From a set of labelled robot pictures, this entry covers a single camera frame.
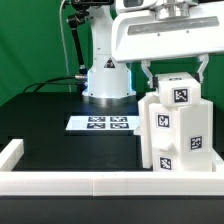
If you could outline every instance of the white platform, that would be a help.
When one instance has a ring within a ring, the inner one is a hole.
[[[20,150],[22,140],[10,148]],[[224,162],[213,151],[215,172],[0,172],[1,195],[224,195]]]

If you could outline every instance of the white block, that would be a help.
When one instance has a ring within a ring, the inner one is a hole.
[[[93,196],[125,195],[125,172],[99,173],[93,179]]]
[[[212,102],[165,108],[149,105],[153,170],[212,170]]]
[[[224,161],[214,149],[212,150],[212,157],[212,171],[224,173]]]
[[[146,96],[138,102],[143,168],[152,166],[150,119],[148,116],[148,105],[151,103],[159,103],[159,97],[156,92],[146,93]]]
[[[0,171],[12,171],[23,154],[23,140],[13,139],[0,153]]]
[[[1,195],[93,195],[93,172],[0,172]]]
[[[190,74],[170,73],[158,76],[159,99],[163,106],[197,105],[201,99],[201,85]]]

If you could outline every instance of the stacked white blocks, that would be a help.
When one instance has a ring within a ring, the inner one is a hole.
[[[158,82],[160,103],[149,105],[153,170],[212,171],[212,102],[188,73]]]

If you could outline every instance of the black table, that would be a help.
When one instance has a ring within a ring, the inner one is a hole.
[[[137,115],[136,103],[103,107],[77,94],[26,93],[0,108],[1,149],[24,139],[14,171],[119,171],[141,167],[140,139],[132,131],[65,131],[70,115]],[[223,223],[216,196],[4,196],[0,223]]]

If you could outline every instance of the green wall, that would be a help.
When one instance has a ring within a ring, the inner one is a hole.
[[[59,7],[60,0],[0,1],[0,105],[35,82],[66,76],[62,48]],[[71,7],[63,10],[63,18],[73,14]],[[76,53],[68,25],[64,22],[70,74],[78,72]],[[79,29],[84,59],[91,66],[91,32],[89,25]],[[153,62],[154,74],[195,72],[194,58]],[[139,63],[132,65],[133,87],[137,92],[149,91]],[[215,131],[224,127],[224,55],[210,57],[202,86],[204,97],[215,103]],[[44,91],[68,91],[68,87],[47,87]]]

